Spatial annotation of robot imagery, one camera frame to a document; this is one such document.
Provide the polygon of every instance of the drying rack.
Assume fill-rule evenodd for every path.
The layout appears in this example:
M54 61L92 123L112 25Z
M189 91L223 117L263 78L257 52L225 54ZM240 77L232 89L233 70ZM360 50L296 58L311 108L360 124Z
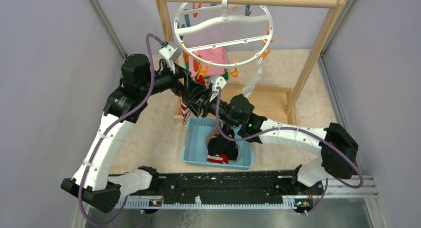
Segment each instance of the drying rack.
M168 42L174 42L174 34L171 26L167 2L221 3L221 1L222 0L156 0L165 40ZM276 116L274 118L271 117L272 119L281 122L287 122L289 124L296 124L295 103L297 102L297 99L300 96L308 77L310 76L311 70L315 66L317 59L329 38L345 6L346 1L347 0L228 0L228 4L329 9L294 88L276 86L276 88L278 88L278 90L276 90L277 92L283 91L284 93L277 93L273 95L273 99L276 99L276 97L279 99L278 101L274 102L275 104L273 106L281 106L280 108L284 108L284 111L282 112L282 115ZM253 104L258 104L258 101L253 101L252 99L250 99L250 102ZM261 108L259 105L256 106L256 109L257 111L268 111L268 108ZM178 120L181 119L181 111L177 111L177 108L174 118Z

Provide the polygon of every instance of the wooden board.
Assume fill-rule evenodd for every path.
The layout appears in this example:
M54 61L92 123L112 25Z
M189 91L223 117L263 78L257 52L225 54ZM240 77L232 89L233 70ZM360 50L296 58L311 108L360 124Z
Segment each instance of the wooden board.
M240 94L243 86L244 84L241 83L229 82L222 90L222 100L230 102L233 96ZM288 101L291 92L291 88L277 85L257 84L248 99L250 103L255 106L253 113L266 116L267 118L282 123L296 125L297 119L295 117L295 109L293 109L289 115L286 114L286 102ZM174 121L177 123L183 122L180 103L181 98L178 98L174 112Z

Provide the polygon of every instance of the white hook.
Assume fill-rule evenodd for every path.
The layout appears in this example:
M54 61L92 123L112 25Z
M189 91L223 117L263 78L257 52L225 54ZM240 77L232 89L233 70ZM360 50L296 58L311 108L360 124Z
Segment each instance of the white hook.
M222 6L222 19L227 20L228 19L228 0L222 0L221 3Z

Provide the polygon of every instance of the grey floor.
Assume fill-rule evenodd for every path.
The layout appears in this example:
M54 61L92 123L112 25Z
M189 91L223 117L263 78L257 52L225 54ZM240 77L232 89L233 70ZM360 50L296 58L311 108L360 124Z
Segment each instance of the grey floor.
M119 228L371 228L363 199L325 199L309 216L288 210L162 210L144 215L124 210L115 224ZM90 216L104 222L111 215L91 210Z

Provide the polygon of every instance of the cable connector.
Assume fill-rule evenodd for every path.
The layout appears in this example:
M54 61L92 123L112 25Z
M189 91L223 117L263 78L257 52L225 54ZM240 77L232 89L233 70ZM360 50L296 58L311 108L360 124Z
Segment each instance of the cable connector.
M163 47L159 50L159 54L167 62L167 65L170 67L171 71L175 74L175 64L174 62L178 59L179 56L183 53L181 48L177 47L174 42L169 42L162 45Z

